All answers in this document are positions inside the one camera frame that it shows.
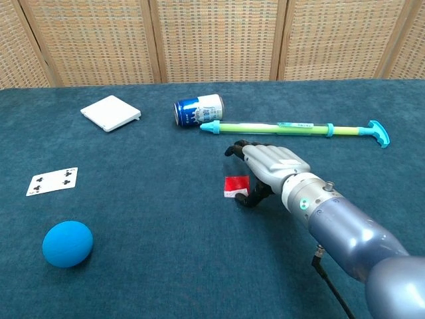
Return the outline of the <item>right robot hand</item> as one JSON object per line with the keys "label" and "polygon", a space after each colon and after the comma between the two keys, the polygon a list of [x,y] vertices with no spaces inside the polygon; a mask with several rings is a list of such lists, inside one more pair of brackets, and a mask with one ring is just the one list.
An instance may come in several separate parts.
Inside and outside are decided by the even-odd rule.
{"label": "right robot hand", "polygon": [[240,158],[256,177],[256,186],[249,195],[235,195],[236,202],[245,207],[255,207],[269,195],[282,194],[287,179],[311,170],[310,165],[293,151],[271,144],[238,140],[224,154]]}

